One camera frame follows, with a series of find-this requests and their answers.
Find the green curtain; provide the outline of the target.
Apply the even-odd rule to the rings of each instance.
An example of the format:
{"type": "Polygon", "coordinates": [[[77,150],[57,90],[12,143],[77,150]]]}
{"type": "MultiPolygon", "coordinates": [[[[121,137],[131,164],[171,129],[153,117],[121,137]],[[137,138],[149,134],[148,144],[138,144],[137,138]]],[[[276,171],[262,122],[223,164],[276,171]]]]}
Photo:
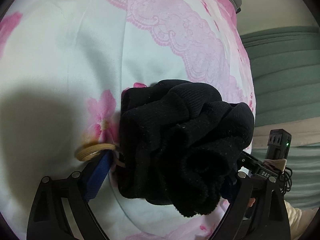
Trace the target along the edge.
{"type": "Polygon", "coordinates": [[[256,98],[252,154],[264,159],[272,129],[289,132],[293,184],[285,199],[300,209],[319,207],[319,29],[274,28],[241,40],[256,98]]]}

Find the beige curtain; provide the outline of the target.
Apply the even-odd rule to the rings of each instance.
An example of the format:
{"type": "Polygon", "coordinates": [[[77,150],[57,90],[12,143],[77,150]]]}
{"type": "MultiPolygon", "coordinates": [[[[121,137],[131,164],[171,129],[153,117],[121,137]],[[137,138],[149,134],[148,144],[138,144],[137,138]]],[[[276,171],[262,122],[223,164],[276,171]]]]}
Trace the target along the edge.
{"type": "Polygon", "coordinates": [[[286,132],[291,134],[291,147],[319,144],[319,117],[279,124],[259,126],[254,129],[252,147],[267,149],[268,144],[285,141],[286,132]]]}

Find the pink floral duvet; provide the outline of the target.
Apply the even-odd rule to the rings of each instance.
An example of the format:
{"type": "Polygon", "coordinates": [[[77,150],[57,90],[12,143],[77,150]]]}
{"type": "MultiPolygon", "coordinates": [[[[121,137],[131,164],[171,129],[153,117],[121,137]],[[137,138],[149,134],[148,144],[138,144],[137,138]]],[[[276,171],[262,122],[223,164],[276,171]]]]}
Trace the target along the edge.
{"type": "Polygon", "coordinates": [[[230,0],[15,0],[1,20],[1,214],[27,236],[42,177],[118,140],[120,98],[164,79],[256,100],[230,0]]]}

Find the black pants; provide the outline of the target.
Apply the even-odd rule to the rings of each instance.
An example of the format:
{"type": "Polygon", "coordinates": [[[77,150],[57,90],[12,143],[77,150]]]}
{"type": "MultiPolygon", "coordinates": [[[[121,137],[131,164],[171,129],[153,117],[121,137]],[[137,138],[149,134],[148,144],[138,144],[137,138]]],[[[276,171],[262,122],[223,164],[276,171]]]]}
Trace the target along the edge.
{"type": "Polygon", "coordinates": [[[208,215],[231,199],[236,162],[252,141],[254,115],[223,101],[206,83],[163,80],[122,93],[119,193],[173,205],[185,217],[208,215]]]}

